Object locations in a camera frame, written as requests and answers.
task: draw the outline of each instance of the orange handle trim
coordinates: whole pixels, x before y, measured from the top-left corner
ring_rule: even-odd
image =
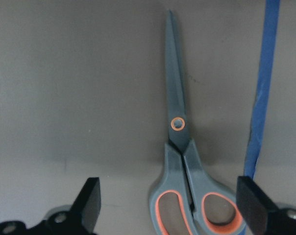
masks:
[[[159,225],[159,228],[161,230],[162,235],[169,235],[168,231],[166,230],[166,228],[163,225],[163,222],[162,222],[162,219],[161,219],[161,215],[160,215],[160,210],[159,210],[159,200],[166,193],[175,193],[177,195],[178,202],[179,202],[179,207],[180,207],[180,210],[182,212],[184,223],[186,225],[186,228],[188,230],[188,233],[190,235],[193,235],[193,233],[191,231],[191,228],[190,228],[190,226],[188,224],[186,213],[185,213],[185,210],[184,210],[183,198],[182,198],[181,194],[178,191],[176,191],[176,190],[167,190],[167,191],[163,192],[162,194],[160,194],[159,197],[156,200],[156,205],[155,205],[156,218],[157,218],[157,222],[158,222],[158,225]]]
[[[205,208],[204,208],[204,201],[205,201],[206,197],[209,195],[219,196],[219,197],[225,199],[226,201],[228,201],[234,207],[235,217],[232,220],[232,222],[230,222],[229,224],[226,224],[226,225],[215,225],[207,219],[207,216],[205,213]],[[236,204],[233,201],[231,201],[229,198],[227,198],[226,196],[224,196],[220,193],[217,193],[217,192],[209,192],[206,195],[204,195],[204,197],[202,198],[202,201],[201,201],[201,212],[202,212],[202,217],[205,221],[205,224],[208,226],[208,228],[212,232],[214,232],[216,234],[220,234],[220,235],[227,235],[227,234],[231,234],[231,233],[235,232],[236,230],[239,229],[239,227],[241,226],[242,221],[243,221],[241,213],[238,210]]]

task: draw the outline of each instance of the gray handle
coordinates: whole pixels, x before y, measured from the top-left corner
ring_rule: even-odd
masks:
[[[237,209],[235,194],[203,170],[194,140],[190,140],[183,158],[195,206],[194,220],[208,235],[238,235],[245,228],[245,223]],[[219,196],[235,208],[235,217],[229,224],[215,225],[207,219],[204,212],[204,200],[208,195]]]
[[[166,144],[164,174],[157,187],[152,191],[149,199],[150,216],[158,235],[169,234],[162,223],[159,211],[159,200],[166,193],[175,193],[177,195],[183,219],[189,234],[200,234],[194,224],[188,202],[187,190],[188,188],[185,181],[182,157],[176,150]]]

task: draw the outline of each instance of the orange ring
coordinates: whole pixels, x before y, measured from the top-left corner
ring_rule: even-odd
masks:
[[[182,122],[182,126],[179,127],[179,128],[177,128],[177,127],[174,125],[175,121],[177,121],[177,120],[180,120],[180,121]],[[175,118],[173,118],[172,121],[171,121],[171,127],[172,127],[172,129],[175,130],[175,131],[181,131],[181,130],[183,130],[184,127],[185,127],[185,120],[184,120],[183,118],[181,118],[181,117],[175,117]]]

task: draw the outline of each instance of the gray table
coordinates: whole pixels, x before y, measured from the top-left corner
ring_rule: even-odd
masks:
[[[167,140],[167,8],[179,19],[189,121],[204,167],[235,189],[264,6],[0,0],[0,222],[33,226],[49,209],[71,204],[87,177],[99,176],[96,232],[154,234],[148,193],[162,172]],[[281,3],[256,182],[275,202],[296,205],[296,1]]]

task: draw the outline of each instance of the blue tape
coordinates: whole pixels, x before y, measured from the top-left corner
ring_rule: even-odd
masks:
[[[267,0],[263,38],[261,45],[258,82],[255,104],[250,121],[250,137],[246,150],[244,175],[254,178],[262,145],[269,99],[276,30],[279,18],[280,0]],[[239,233],[244,235],[246,228]]]

